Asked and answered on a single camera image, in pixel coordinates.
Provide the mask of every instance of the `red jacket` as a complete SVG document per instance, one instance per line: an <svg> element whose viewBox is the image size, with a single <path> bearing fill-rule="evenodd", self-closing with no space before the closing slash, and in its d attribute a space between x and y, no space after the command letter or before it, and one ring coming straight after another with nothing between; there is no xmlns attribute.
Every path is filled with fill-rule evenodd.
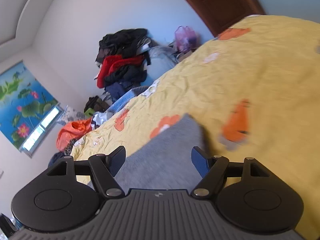
<svg viewBox="0 0 320 240"><path fill-rule="evenodd" d="M102 63L102 67L97 78L97 87L104 88L104 78L116 71L118 68L129 64L140 66L143 60L144 57L142 55L126 59L122 59L121 55L107 56Z"/></svg>

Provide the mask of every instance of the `ceiling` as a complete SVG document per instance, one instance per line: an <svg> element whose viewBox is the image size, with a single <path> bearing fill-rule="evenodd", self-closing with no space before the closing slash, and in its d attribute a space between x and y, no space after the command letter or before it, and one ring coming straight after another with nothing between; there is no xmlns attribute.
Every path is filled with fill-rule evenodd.
<svg viewBox="0 0 320 240"><path fill-rule="evenodd" d="M32 45L53 0L0 0L0 62Z"/></svg>
<svg viewBox="0 0 320 240"><path fill-rule="evenodd" d="M0 0L0 44L12 40L20 14L28 0Z"/></svg>

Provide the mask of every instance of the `window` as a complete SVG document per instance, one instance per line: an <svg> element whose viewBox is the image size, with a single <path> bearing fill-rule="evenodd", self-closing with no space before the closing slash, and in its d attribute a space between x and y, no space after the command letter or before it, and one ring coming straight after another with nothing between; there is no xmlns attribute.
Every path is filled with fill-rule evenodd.
<svg viewBox="0 0 320 240"><path fill-rule="evenodd" d="M54 107L36 126L27 140L22 144L20 151L25 152L31 157L34 150L39 146L40 142L53 127L55 120L60 116L61 113L62 109L59 106Z"/></svg>

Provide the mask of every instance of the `yellow bedspread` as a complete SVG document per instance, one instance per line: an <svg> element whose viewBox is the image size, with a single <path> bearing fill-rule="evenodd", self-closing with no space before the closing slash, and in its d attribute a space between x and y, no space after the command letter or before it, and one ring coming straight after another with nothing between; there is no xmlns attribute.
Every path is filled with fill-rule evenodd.
<svg viewBox="0 0 320 240"><path fill-rule="evenodd" d="M297 231L320 235L320 24L280 16L248 17L160 78L150 97L140 95L73 148L77 160L131 155L189 113L204 129L211 154L243 162L252 156L304 201ZM235 149L220 143L222 127L243 99L248 131Z"/></svg>

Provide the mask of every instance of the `wooden door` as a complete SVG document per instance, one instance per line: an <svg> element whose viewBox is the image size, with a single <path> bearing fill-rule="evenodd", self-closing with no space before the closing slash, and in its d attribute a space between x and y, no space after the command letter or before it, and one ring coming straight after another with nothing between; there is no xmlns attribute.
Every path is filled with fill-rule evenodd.
<svg viewBox="0 0 320 240"><path fill-rule="evenodd" d="M216 37L250 14L265 14L258 0L187 0Z"/></svg>

